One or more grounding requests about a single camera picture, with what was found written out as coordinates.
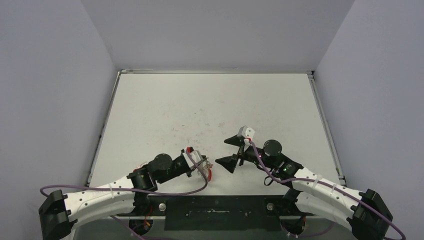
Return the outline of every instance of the metal frame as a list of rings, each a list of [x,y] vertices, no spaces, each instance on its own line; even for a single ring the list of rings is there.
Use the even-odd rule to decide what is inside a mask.
[[[319,116],[321,118],[322,126],[324,127],[325,135],[328,140],[328,145],[330,147],[331,155],[336,166],[336,171],[338,174],[338,179],[341,185],[346,186],[346,178],[342,171],[342,166],[339,161],[339,156],[337,155],[336,146],[333,141],[333,137],[330,131],[329,123],[324,114],[323,106],[321,105],[320,96],[318,95],[317,86],[315,85],[315,79],[312,71],[307,72],[309,78],[310,87],[312,89],[312,94],[315,98],[316,106],[318,107]]]
[[[96,167],[97,157],[99,156],[100,146],[102,145],[103,135],[105,134],[106,125],[108,124],[109,115],[111,114],[112,104],[114,103],[115,93],[117,92],[117,89],[118,89],[118,83],[119,83],[119,80],[121,78],[121,73],[122,73],[122,71],[118,71],[118,73],[116,75],[115,83],[113,85],[113,91],[112,91],[112,94],[110,96],[109,106],[107,107],[107,113],[106,113],[106,116],[104,117],[104,122],[103,122],[103,126],[101,127],[100,137],[98,139],[97,146],[95,147],[95,152],[94,152],[94,157],[93,157],[93,160],[92,160],[92,163],[91,163],[90,172],[88,174],[87,181],[85,182],[86,186],[90,186],[90,182],[91,182],[92,177],[93,177],[94,168]]]

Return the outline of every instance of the cable tie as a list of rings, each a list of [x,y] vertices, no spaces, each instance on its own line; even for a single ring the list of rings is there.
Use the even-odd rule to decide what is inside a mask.
[[[112,194],[112,199],[115,198],[114,191],[112,190],[112,185],[109,183],[110,194]]]
[[[337,184],[333,184],[332,188],[331,188],[331,192],[330,192],[330,198],[332,197],[333,193],[334,193],[334,189],[337,187]]]
[[[316,175],[315,181],[313,181],[312,185],[312,196],[315,196],[315,187],[317,187],[318,181],[321,180],[323,176],[321,174]]]

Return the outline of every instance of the black plastic part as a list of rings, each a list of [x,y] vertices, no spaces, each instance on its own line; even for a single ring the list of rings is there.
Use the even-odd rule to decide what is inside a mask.
[[[274,182],[274,180],[271,179],[271,177],[266,176],[265,179],[263,180],[263,185],[265,186],[269,186]]]
[[[221,166],[223,166],[228,172],[234,173],[234,170],[236,169],[237,161],[239,160],[238,156],[236,154],[233,154],[232,156],[225,156],[222,158],[218,158],[215,160],[215,162]]]
[[[179,196],[167,200],[165,231],[281,231],[268,215],[269,199],[282,196]]]
[[[264,155],[264,150],[262,148],[257,147],[256,148],[257,152],[259,153],[260,157],[262,160],[264,160],[264,158],[266,157]],[[255,151],[253,149],[253,146],[249,146],[246,151],[239,153],[240,158],[244,159],[245,161],[254,163],[254,164],[259,164],[258,159],[256,158],[255,155]]]
[[[270,139],[263,144],[263,153],[265,153],[267,156],[276,157],[281,153],[282,150],[283,147],[277,140]]]
[[[166,153],[158,154],[147,165],[148,172],[152,178],[156,175],[166,174],[167,170],[172,166],[172,158]]]
[[[282,197],[284,204],[285,205],[294,205],[294,207],[297,209],[295,203],[298,201],[299,194],[301,194],[301,191],[290,188],[289,190],[287,190],[285,195]]]
[[[144,227],[144,219],[129,220],[128,227],[133,229],[134,232],[137,233],[138,235],[143,236],[147,234],[150,231],[150,229],[152,229],[153,227],[153,220],[146,220],[146,221],[150,224],[150,226],[147,225],[146,228]]]
[[[53,191],[38,209],[43,240],[59,240],[66,237],[77,222],[69,222],[65,199],[62,190]]]
[[[281,225],[287,230],[289,233],[294,235],[300,235],[303,233],[305,229],[305,216],[300,216],[299,219],[284,219],[281,220]]]
[[[245,142],[242,139],[240,139],[237,135],[234,135],[230,138],[225,139],[224,143],[237,146],[237,147],[240,147],[245,144]]]
[[[370,205],[390,221],[393,220],[392,214],[377,192],[368,189],[365,193],[361,193],[361,196],[363,202]],[[355,211],[352,219],[347,218],[347,221],[352,227],[352,234],[355,238],[358,240],[382,240],[384,238],[389,229],[389,224],[360,204],[356,208],[354,206],[353,208],[351,207],[351,209],[355,209]]]
[[[149,162],[147,169],[151,178],[160,184],[191,171],[183,155],[172,160],[164,153],[157,155],[153,161]]]
[[[145,211],[143,212],[135,212],[132,211],[130,213],[121,213],[117,214],[119,217],[139,217],[139,216],[146,216],[148,213],[150,213],[150,207],[152,207],[152,212],[150,213],[150,216],[165,216],[167,213],[167,210],[161,211],[159,210],[160,204],[165,204],[168,206],[167,200],[168,198],[172,198],[169,196],[159,196],[159,195],[149,195],[148,196],[148,205],[145,206]]]
[[[155,192],[158,190],[158,185],[149,175],[149,170],[146,166],[131,172],[126,176],[127,179],[131,179],[132,185],[135,189],[141,189],[146,191]],[[146,212],[147,206],[150,205],[149,198],[147,193],[136,192],[134,195],[135,206],[133,213],[143,214]]]

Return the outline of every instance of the black panel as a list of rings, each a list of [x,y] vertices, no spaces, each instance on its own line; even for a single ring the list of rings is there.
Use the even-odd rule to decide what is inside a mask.
[[[282,196],[181,196],[167,200],[165,230],[281,231],[275,215],[269,215],[265,198]]]
[[[53,191],[38,209],[43,240],[58,240],[71,233],[75,221],[69,222],[71,211],[66,210],[66,198],[62,190]]]

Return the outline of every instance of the screw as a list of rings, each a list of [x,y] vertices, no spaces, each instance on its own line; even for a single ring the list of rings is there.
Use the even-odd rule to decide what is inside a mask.
[[[159,211],[163,212],[167,209],[167,205],[165,203],[159,204]]]
[[[269,211],[272,211],[273,209],[274,209],[274,204],[273,203],[268,203],[267,205],[266,205],[266,209],[268,209]]]

